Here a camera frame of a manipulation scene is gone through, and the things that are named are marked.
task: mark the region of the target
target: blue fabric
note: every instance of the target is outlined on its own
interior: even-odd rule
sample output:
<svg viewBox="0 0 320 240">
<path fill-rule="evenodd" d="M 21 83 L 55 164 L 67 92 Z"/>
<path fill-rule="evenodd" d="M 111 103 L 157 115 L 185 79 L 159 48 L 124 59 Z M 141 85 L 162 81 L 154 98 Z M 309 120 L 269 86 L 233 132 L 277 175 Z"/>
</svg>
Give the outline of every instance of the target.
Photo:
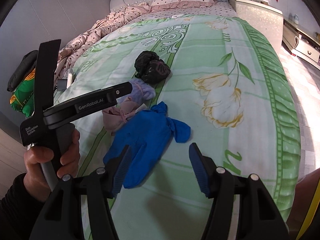
<svg viewBox="0 0 320 240">
<path fill-rule="evenodd" d="M 139 106 L 144 101 L 152 99 L 156 96 L 156 91 L 153 87 L 143 82 L 141 79 L 133 78 L 129 82 L 132 84 L 132 92 L 129 95 L 125 95 L 118 99 L 118 103 L 122 103 L 125 98 L 131 97 L 133 102 L 136 102 Z"/>
<path fill-rule="evenodd" d="M 154 105 L 150 110 L 137 113 L 116 132 L 103 162 L 118 157 L 125 145 L 131 147 L 132 163 L 123 183 L 125 188 L 135 187 L 144 180 L 160 159 L 172 135 L 178 143 L 185 143 L 190 138 L 190 127 L 166 117 L 167 109 L 164 102 Z"/>
</svg>

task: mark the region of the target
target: nightstand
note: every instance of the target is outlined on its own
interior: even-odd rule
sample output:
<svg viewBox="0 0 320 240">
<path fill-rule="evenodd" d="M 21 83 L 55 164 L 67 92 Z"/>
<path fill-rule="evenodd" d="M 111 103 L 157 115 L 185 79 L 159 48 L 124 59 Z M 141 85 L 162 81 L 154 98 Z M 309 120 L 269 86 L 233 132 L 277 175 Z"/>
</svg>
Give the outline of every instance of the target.
<svg viewBox="0 0 320 240">
<path fill-rule="evenodd" d="M 261 32 L 279 54 L 283 34 L 282 11 L 253 0 L 229 0 L 229 3 L 239 18 Z"/>
<path fill-rule="evenodd" d="M 291 54 L 303 58 L 320 69 L 318 65 L 320 60 L 320 42 L 315 34 L 312 35 L 300 25 L 284 19 L 283 42 L 287 45 Z"/>
</svg>

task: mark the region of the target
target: bed sheet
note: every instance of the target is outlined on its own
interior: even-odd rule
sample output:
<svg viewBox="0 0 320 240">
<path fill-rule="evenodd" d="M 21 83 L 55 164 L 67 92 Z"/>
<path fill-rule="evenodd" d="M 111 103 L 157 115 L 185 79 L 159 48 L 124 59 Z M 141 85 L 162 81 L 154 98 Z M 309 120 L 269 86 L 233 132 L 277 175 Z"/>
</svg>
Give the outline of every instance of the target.
<svg viewBox="0 0 320 240">
<path fill-rule="evenodd" d="M 188 124 L 192 136 L 184 144 L 170 142 L 144 183 L 109 200 L 119 238 L 201 238 L 212 199 L 200 192 L 188 157 L 192 142 L 233 174 L 258 174 L 286 220 L 298 178 L 299 122 L 277 54 L 246 21 L 188 14 L 127 24 L 77 60 L 75 81 L 55 104 L 128 81 L 144 50 L 156 52 L 172 71 L 146 104 L 164 101 L 168 116 Z M 104 166 L 113 137 L 102 112 L 74 124 L 81 134 L 78 176 L 88 175 Z M 92 239 L 85 198 L 82 208 L 85 239 Z M 234 219 L 238 211 L 235 201 Z M 235 235 L 232 224 L 229 240 Z"/>
<path fill-rule="evenodd" d="M 182 15 L 182 14 L 206 14 L 206 15 L 218 15 L 218 16 L 228 16 L 228 17 L 238 17 L 235 10 L 228 2 L 218 2 L 216 5 L 206 8 L 178 8 L 178 9 L 169 9 L 163 10 L 160 12 L 147 13 L 143 14 L 136 19 L 130 21 L 130 23 L 135 23 L 144 20 L 150 19 L 159 19 L 159 18 L 167 18 L 174 15 Z"/>
</svg>

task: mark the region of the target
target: human hand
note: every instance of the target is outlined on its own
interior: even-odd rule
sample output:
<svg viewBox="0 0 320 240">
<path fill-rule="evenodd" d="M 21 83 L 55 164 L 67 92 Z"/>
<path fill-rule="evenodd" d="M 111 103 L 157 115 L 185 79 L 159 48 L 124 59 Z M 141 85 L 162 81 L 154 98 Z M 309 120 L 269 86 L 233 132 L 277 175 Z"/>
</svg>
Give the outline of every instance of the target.
<svg viewBox="0 0 320 240">
<path fill-rule="evenodd" d="M 79 138 L 80 133 L 75 129 L 69 149 L 60 158 L 63 166 L 57 172 L 59 178 L 65 174 L 70 174 L 73 177 L 77 175 L 80 159 Z M 24 163 L 27 168 L 27 174 L 23 179 L 24 186 L 31 196 L 41 202 L 47 200 L 51 190 L 44 178 L 40 163 L 46 163 L 52 159 L 53 151 L 41 146 L 33 146 L 24 154 Z"/>
</svg>

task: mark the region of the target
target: metal screw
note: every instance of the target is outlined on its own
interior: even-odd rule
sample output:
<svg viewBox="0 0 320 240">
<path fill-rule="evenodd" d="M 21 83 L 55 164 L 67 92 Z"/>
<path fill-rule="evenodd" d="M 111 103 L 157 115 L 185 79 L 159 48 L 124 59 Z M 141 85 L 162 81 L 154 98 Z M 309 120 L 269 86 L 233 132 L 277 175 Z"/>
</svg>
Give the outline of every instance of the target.
<svg viewBox="0 0 320 240">
<path fill-rule="evenodd" d="M 71 179 L 70 174 L 65 174 L 65 175 L 62 176 L 62 180 L 63 181 L 68 181 L 69 179 Z"/>
<path fill-rule="evenodd" d="M 103 174 L 106 172 L 105 168 L 97 168 L 97 174 Z"/>
<path fill-rule="evenodd" d="M 216 172 L 219 173 L 219 174 L 223 174 L 223 173 L 226 172 L 226 170 L 224 168 L 222 168 L 222 167 L 217 167 L 216 168 Z"/>
<path fill-rule="evenodd" d="M 259 176 L 258 176 L 257 174 L 251 174 L 251 175 L 250 175 L 250 178 L 251 178 L 252 180 L 257 181 L 257 180 L 259 179 Z"/>
</svg>

